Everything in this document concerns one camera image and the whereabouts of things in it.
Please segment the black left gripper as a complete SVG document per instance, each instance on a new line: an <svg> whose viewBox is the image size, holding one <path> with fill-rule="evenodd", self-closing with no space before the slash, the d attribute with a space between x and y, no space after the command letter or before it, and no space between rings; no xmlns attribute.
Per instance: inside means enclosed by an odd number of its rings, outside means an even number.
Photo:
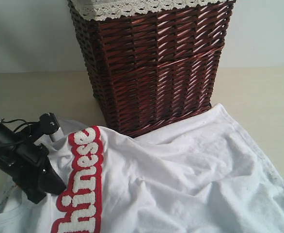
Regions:
<svg viewBox="0 0 284 233"><path fill-rule="evenodd" d="M1 145L1 170L13 178L34 204L41 202L47 193L60 195L66 189L66 184L50 166L48 154L43 144Z"/></svg>

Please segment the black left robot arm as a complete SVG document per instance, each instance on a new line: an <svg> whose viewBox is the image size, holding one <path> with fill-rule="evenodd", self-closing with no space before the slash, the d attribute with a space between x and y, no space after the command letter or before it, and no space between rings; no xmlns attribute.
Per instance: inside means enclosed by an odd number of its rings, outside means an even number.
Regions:
<svg viewBox="0 0 284 233"><path fill-rule="evenodd" d="M63 138L55 115L45 113L38 122L22 119L13 131L6 124L8 121L0 119L0 170L9 175L35 204L47 193L60 195L66 185L52 168L49 150L43 144L35 144L43 135L48 135L53 142Z"/></svg>

